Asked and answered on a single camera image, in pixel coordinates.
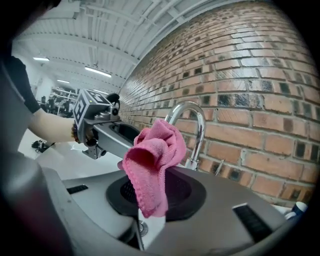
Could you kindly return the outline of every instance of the white ceiling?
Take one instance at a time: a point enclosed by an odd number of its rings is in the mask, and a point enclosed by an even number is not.
[[[48,57],[41,68],[73,88],[117,93],[169,32],[199,13],[233,2],[239,0],[62,0],[20,35],[13,49],[34,62],[32,57]]]

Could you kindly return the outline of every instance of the brick wall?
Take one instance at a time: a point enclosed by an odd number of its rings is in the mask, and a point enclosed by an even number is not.
[[[274,6],[225,5],[163,39],[120,92],[120,115],[139,129],[178,102],[198,103],[207,127],[200,169],[266,200],[308,202],[320,146],[320,83],[299,33]],[[195,116],[177,122],[190,154]]]

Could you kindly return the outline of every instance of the pink towel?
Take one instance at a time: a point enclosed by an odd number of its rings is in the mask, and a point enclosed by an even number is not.
[[[119,169],[124,169],[133,185],[145,218],[165,216],[168,210],[165,171],[179,164],[186,151],[179,130],[163,119],[157,119],[151,128],[140,132],[133,147],[118,163]]]

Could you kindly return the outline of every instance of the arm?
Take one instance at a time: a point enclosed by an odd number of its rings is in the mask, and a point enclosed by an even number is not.
[[[33,114],[29,129],[38,137],[52,143],[74,142],[71,137],[73,118],[64,118],[44,112],[42,108]]]

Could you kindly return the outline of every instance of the black sleeve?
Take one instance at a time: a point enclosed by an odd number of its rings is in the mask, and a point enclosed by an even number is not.
[[[25,106],[32,113],[35,113],[40,109],[40,106],[31,91],[26,66],[20,59],[13,56],[6,58],[4,65],[15,87],[24,98]]]

